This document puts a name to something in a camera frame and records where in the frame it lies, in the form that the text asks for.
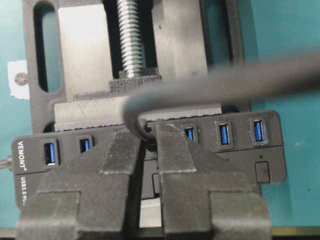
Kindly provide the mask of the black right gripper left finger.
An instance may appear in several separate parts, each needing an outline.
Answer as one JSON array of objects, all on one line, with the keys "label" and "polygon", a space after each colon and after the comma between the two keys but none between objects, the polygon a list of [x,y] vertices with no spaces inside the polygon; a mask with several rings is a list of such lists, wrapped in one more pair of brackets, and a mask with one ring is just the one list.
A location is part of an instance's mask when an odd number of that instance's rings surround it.
[{"label": "black right gripper left finger", "polygon": [[139,228],[142,142],[128,131],[46,173],[22,209],[19,240],[124,240]]}]

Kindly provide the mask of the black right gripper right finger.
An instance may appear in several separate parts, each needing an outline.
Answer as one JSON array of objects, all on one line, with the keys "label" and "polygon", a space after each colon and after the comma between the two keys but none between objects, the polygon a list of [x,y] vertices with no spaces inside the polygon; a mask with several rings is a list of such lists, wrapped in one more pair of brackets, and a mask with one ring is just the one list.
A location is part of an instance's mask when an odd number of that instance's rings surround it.
[{"label": "black right gripper right finger", "polygon": [[172,124],[154,128],[165,239],[271,239],[266,201],[245,172]]}]

